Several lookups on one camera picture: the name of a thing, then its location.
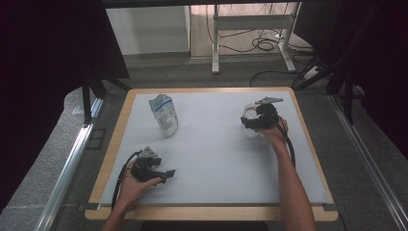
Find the hand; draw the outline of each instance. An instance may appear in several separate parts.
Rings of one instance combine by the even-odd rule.
[[[279,116],[279,125],[286,131],[289,131],[288,122],[283,117]],[[286,144],[285,138],[282,133],[279,131],[277,127],[272,127],[270,129],[258,129],[257,132],[264,134],[264,137],[267,141],[272,144],[272,146],[276,146],[279,144]]]
[[[134,162],[135,161],[130,162],[125,170],[120,186],[119,197],[117,199],[117,203],[124,203],[126,206],[130,206],[147,188],[159,184],[162,180],[160,177],[157,177],[146,182],[138,181],[130,173],[130,168],[132,168]]]

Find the white board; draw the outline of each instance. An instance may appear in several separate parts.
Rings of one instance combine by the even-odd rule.
[[[150,111],[149,99],[137,94],[115,166],[101,204],[111,204],[121,167],[129,156],[150,146],[162,163],[156,170],[176,169],[165,184],[149,188],[138,201],[152,205],[265,205],[279,202],[276,157],[264,137],[242,132],[246,104],[265,96],[283,98],[274,106],[289,124],[296,170],[311,203],[327,196],[302,125],[288,91],[171,93],[179,119],[177,132],[165,138]]]

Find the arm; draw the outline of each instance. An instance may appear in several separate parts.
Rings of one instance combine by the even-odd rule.
[[[132,167],[133,163],[134,162],[131,162],[128,168]],[[105,221],[102,231],[121,230],[126,212],[132,203],[137,200],[148,187],[159,184],[160,181],[161,178],[158,177],[144,183],[139,182],[131,175],[130,169],[126,169],[120,186],[119,197],[114,209]]]
[[[288,127],[285,119],[281,119],[280,125]],[[260,132],[276,153],[280,209],[285,230],[316,230],[312,207],[292,164],[285,139],[277,128]]]

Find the person's left hand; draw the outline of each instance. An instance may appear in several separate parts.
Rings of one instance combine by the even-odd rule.
[[[124,203],[126,206],[130,206],[135,200],[137,200],[141,194],[150,186],[159,184],[162,180],[160,177],[151,179],[146,182],[140,182],[130,173],[135,161],[132,161],[127,166],[122,178],[120,193],[117,202]]]

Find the desk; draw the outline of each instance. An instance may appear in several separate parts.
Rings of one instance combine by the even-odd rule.
[[[102,167],[99,171],[99,175],[95,182],[92,194],[89,199],[90,205],[96,205],[95,210],[86,210],[86,217],[89,219],[105,219],[111,212],[110,206],[101,206],[99,202],[102,198],[102,193],[110,177],[116,154],[118,153],[121,140],[126,128],[126,124],[129,115],[132,111],[132,106],[136,95],[144,93],[177,93],[177,92],[249,92],[249,91],[288,91],[291,94],[291,98],[297,115],[300,120],[303,131],[305,132],[306,140],[311,148],[313,160],[316,168],[319,172],[320,180],[326,192],[328,203],[325,205],[317,204],[313,206],[313,212],[315,219],[319,221],[331,221],[338,217],[336,211],[325,211],[327,205],[333,205],[333,198],[327,183],[324,178],[324,174],[321,170],[319,159],[316,155],[316,151],[311,142],[310,136],[307,132],[307,128],[298,104],[294,97],[294,94],[289,88],[256,88],[256,89],[175,89],[175,90],[130,90],[126,100],[124,102],[122,111],[120,113],[118,122],[115,127],[113,137],[108,147],[107,154],[103,161]],[[280,212],[277,205],[274,206],[137,206],[130,210],[126,215],[129,219],[141,219],[141,220],[279,220]]]

